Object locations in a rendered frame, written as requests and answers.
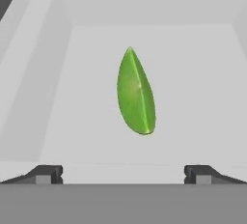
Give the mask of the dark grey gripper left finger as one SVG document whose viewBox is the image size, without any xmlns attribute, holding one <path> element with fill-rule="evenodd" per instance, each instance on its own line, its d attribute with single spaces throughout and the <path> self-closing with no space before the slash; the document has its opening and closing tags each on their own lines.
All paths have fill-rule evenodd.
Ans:
<svg viewBox="0 0 247 224">
<path fill-rule="evenodd" d="M 62 184 L 62 165 L 38 165 L 25 175 L 2 181 L 1 184 Z"/>
</svg>

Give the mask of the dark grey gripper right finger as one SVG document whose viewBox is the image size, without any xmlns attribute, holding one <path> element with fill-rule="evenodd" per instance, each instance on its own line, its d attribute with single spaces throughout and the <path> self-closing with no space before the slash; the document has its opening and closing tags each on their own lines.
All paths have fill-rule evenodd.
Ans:
<svg viewBox="0 0 247 224">
<path fill-rule="evenodd" d="M 247 182 L 220 174 L 209 165 L 185 165 L 185 184 L 247 184 Z"/>
</svg>

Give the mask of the green lemon wedge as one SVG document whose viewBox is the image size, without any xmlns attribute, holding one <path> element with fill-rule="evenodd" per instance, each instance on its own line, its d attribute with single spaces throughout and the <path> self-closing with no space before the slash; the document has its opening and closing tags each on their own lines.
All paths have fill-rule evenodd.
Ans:
<svg viewBox="0 0 247 224">
<path fill-rule="evenodd" d="M 151 84 L 131 46 L 124 53 L 120 63 L 117 96 L 127 126 L 142 135 L 152 134 L 156 116 Z"/>
</svg>

